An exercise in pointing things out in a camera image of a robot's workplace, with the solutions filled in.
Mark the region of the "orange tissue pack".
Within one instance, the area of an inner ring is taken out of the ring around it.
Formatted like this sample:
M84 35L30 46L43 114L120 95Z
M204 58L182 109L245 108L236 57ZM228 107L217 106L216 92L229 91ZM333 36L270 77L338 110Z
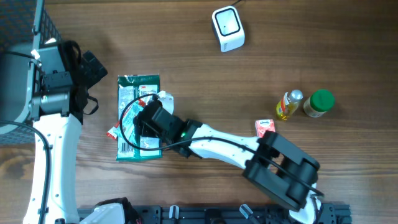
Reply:
M275 124L273 119L261 119L255 122L256 134L262 138L267 131L275 132Z

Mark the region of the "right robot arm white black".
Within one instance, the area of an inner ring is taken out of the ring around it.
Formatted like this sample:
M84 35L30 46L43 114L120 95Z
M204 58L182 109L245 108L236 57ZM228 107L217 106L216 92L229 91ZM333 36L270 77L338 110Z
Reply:
M273 201L289 210L299 223L316 223L320 210L316 188L317 160L279 133L263 137L235 136L207 124L182 121L169 113L160 100L151 100L134 118L139 134L159 138L164 149L183 157L216 159L243 170L243 176Z

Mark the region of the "red snack bar wrapper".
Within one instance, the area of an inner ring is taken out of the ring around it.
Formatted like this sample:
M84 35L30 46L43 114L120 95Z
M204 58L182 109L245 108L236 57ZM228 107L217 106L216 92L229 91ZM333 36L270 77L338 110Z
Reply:
M106 133L106 135L114 140L117 140L117 138L123 138L119 121Z

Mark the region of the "green 3M glove package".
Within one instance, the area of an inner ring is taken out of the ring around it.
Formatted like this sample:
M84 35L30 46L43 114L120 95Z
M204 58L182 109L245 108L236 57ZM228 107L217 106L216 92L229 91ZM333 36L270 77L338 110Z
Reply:
M151 99L151 93L158 93L160 90L160 77L158 75L125 75L118 77L118 115L121 116L137 100L142 100L146 104ZM141 137L136 135L137 144L131 143L124 135L117 138L118 151L116 159L118 161L145 161L160 159L161 151L156 151L159 147L157 138Z

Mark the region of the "green lid jar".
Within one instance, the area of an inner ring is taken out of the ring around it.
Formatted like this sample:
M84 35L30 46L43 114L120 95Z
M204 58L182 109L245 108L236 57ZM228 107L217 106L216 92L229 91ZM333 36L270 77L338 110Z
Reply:
M332 109L335 104L335 97L329 90L317 90L303 104L306 115L312 118L319 118Z

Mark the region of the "yellow liquid bottle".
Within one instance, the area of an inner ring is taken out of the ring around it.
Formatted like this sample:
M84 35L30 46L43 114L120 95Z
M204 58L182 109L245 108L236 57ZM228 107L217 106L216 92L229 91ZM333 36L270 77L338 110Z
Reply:
M294 114L302 100L303 93L300 90L285 92L275 107L277 117L284 121L287 120Z

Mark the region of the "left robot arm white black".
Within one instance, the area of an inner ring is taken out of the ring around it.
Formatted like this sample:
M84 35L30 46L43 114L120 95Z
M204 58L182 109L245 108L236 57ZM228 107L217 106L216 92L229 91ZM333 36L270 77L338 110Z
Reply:
M75 197L76 150L88 89L107 70L73 40L51 38L32 51L40 60L38 85L31 100L35 161L24 223L137 223L141 217L127 198L99 202L85 218Z

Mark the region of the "teal snack bar wrapper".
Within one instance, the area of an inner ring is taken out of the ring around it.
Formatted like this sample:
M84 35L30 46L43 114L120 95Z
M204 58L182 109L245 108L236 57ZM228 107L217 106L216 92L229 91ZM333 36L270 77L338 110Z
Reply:
M144 101L137 100L126 110L123 115L122 124L124 135L133 144L137 144L134 118L144 109L145 105L146 103Z

